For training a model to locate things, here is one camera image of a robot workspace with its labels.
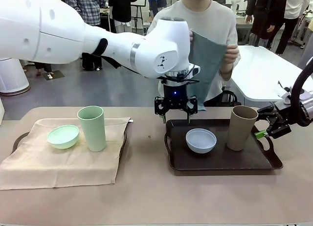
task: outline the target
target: green bowl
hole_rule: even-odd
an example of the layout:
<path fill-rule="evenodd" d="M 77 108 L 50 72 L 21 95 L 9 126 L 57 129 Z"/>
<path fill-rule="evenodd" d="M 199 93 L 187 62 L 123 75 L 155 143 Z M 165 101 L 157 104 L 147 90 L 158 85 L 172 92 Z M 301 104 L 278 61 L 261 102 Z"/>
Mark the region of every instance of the green bowl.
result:
<path fill-rule="evenodd" d="M 47 135 L 47 141 L 54 148 L 68 149 L 76 144 L 78 140 L 79 129 L 74 125 L 64 125 L 53 129 Z"/>

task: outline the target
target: green cup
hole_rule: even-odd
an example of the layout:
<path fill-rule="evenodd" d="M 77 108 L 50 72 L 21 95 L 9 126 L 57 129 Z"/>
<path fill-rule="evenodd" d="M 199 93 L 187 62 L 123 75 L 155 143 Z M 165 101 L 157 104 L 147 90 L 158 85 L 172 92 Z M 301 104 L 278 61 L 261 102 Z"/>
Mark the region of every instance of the green cup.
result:
<path fill-rule="evenodd" d="M 98 106 L 88 106 L 77 113 L 82 126 L 88 148 L 99 152 L 106 146 L 106 132 L 104 128 L 103 109 Z"/>

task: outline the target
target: bowl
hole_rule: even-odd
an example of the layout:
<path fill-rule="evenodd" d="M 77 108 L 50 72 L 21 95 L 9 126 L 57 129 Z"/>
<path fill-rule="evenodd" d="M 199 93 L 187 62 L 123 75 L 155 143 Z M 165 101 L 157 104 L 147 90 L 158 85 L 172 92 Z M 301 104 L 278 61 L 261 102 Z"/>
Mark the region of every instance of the bowl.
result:
<path fill-rule="evenodd" d="M 206 129 L 192 129 L 186 134 L 188 147 L 198 154 L 210 152 L 216 145 L 215 135 Z"/>
<path fill-rule="evenodd" d="M 64 125 L 53 129 L 47 135 L 47 141 L 56 149 L 68 149 L 76 144 L 79 129 L 74 125 Z"/>

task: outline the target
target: cup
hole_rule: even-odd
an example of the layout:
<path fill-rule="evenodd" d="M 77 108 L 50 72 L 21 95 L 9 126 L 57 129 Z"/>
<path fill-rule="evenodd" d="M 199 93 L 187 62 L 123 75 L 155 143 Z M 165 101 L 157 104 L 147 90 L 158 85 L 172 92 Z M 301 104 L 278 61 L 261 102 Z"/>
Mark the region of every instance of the cup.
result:
<path fill-rule="evenodd" d="M 90 151 L 103 150 L 107 145 L 103 109 L 98 106 L 88 106 L 81 109 L 77 117 Z"/>
<path fill-rule="evenodd" d="M 234 151 L 244 149 L 257 118 L 258 113 L 250 107 L 240 105 L 233 108 L 227 136 L 228 148 Z"/>

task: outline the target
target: neck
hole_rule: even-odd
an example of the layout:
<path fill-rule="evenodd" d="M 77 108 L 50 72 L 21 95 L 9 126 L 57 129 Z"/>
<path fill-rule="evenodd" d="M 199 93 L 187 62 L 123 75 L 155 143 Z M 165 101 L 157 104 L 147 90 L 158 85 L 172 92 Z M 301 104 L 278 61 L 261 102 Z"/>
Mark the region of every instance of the neck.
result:
<path fill-rule="evenodd" d="M 194 12 L 204 12 L 211 5 L 212 0 L 182 0 L 182 3 L 189 10 Z"/>

